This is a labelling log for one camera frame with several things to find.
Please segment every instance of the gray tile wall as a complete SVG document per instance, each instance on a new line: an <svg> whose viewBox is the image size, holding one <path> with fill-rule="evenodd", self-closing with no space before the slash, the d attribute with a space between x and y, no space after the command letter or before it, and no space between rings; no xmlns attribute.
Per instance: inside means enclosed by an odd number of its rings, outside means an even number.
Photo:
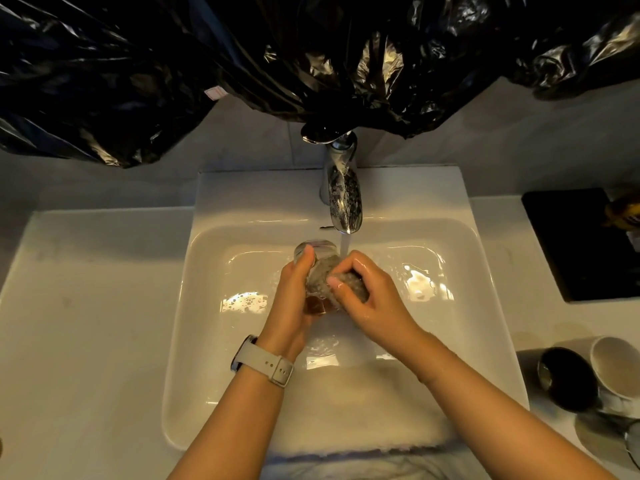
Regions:
<svg viewBox="0 0 640 480"><path fill-rule="evenodd" d="M541 102L499 80L441 128L411 140L358 128L358 165L455 163L471 195L640 182L639 103L640 82ZM227 96L153 165L123 171L0 153L0 205L188 205L200 169L321 167L323 148L302 142L300 128Z"/></svg>

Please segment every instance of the white tag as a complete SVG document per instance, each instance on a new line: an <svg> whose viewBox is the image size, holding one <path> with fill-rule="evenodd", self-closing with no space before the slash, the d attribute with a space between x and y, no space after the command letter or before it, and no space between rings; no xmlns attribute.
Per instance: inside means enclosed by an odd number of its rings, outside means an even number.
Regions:
<svg viewBox="0 0 640 480"><path fill-rule="evenodd" d="M204 94L209 96L209 99L212 101L217 101L220 98L223 98L228 94L222 87L216 86L215 88L210 88L204 91Z"/></svg>

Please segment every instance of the faucet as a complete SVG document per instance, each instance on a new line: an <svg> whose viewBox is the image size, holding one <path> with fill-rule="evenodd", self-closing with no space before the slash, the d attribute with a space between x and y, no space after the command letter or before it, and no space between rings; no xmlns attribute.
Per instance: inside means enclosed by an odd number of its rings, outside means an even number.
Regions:
<svg viewBox="0 0 640 480"><path fill-rule="evenodd" d="M322 141L305 134L305 128L302 133L304 141L324 144L327 148L320 183L320 200L329 206L333 226L343 234L353 234L362 225L362 199L353 158L358 137L348 131L332 141Z"/></svg>

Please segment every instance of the white countertop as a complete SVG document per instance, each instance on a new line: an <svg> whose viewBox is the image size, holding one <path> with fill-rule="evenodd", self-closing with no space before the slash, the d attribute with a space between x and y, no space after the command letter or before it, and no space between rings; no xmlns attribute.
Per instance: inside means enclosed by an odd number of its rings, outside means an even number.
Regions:
<svg viewBox="0 0 640 480"><path fill-rule="evenodd" d="M640 347L640 300L562 300L518 197L472 208L516 349L599 334ZM34 214L0 295L0 478L169 473L160 407L190 227L191 209ZM532 410L577 441L573 415Z"/></svg>

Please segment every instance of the watch strap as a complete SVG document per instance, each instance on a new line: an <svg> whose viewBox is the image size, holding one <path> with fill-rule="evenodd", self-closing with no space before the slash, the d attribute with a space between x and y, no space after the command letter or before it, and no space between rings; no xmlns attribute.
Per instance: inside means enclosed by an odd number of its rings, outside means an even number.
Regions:
<svg viewBox="0 0 640 480"><path fill-rule="evenodd" d="M271 382L280 387L287 385L293 372L293 364L283 356L267 352L249 341L245 342L238 352L236 361L263 373Z"/></svg>

